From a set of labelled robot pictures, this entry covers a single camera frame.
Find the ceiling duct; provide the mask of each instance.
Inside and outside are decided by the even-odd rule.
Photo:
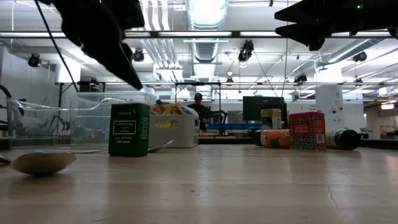
[[[336,51],[335,53],[329,55],[327,62],[328,63],[338,63],[346,60],[347,58],[354,57],[355,55],[363,52],[370,47],[379,44],[385,39],[367,39],[367,40],[357,40],[352,44],[343,47],[342,49]]]
[[[351,57],[354,57],[355,55],[363,52],[364,50],[367,50],[376,44],[381,43],[385,39],[366,39],[366,40],[356,40],[351,44],[348,44],[347,46],[343,47],[342,49],[339,49],[335,53],[328,54],[328,55],[316,55],[314,58],[311,59],[316,59],[316,63],[319,63],[317,66],[325,66],[325,65],[330,65],[333,63],[339,63],[342,62],[346,59],[349,59]],[[305,63],[303,63],[301,66],[295,68],[292,73],[289,75],[292,75],[293,73],[297,71],[304,72],[314,66],[314,62],[309,60]]]
[[[185,0],[187,17],[190,30],[222,30],[228,10],[228,0]],[[214,61],[218,53],[218,39],[206,39],[207,43],[194,42],[192,44],[193,57],[197,62],[210,63]],[[214,74],[215,66],[207,65],[208,68],[197,69],[194,72],[201,77],[209,77]]]

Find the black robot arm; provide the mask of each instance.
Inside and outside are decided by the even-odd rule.
[[[62,32],[87,56],[140,90],[142,83],[132,67],[132,52],[124,30],[143,27],[138,0],[35,0],[53,4],[62,16]]]

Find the person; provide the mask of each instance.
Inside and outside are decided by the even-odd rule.
[[[195,110],[200,119],[200,129],[205,130],[206,129],[206,123],[208,123],[208,120],[210,118],[210,109],[208,109],[206,106],[202,105],[202,100],[203,96],[200,93],[196,93],[194,97],[195,103],[188,105],[189,108]]]

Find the red spice container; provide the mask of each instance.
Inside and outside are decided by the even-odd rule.
[[[325,115],[306,112],[289,115],[291,149],[326,150]]]

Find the workbench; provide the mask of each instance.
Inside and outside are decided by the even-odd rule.
[[[76,156],[49,177],[1,166],[0,223],[398,221],[398,151],[199,145],[141,158]]]

